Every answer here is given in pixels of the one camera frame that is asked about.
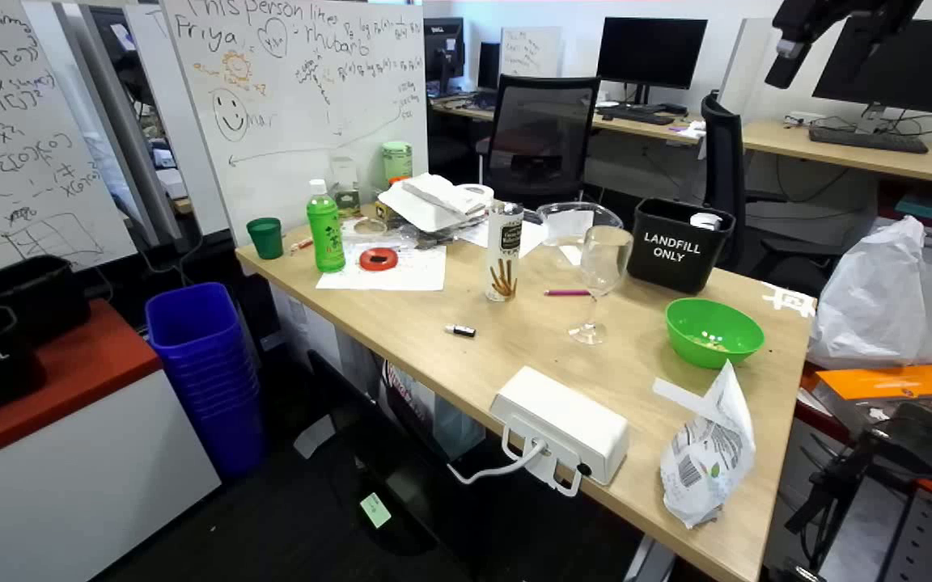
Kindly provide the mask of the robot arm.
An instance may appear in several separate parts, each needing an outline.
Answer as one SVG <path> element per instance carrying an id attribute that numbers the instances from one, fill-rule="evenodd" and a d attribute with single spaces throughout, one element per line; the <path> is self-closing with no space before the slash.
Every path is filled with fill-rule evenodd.
<path id="1" fill-rule="evenodd" d="M 810 49 L 847 15 L 868 23 L 868 53 L 872 53 L 882 39 L 897 36 L 917 5 L 922 0 L 782 0 L 769 18 L 780 39 L 762 82 L 769 87 L 788 87 Z"/>

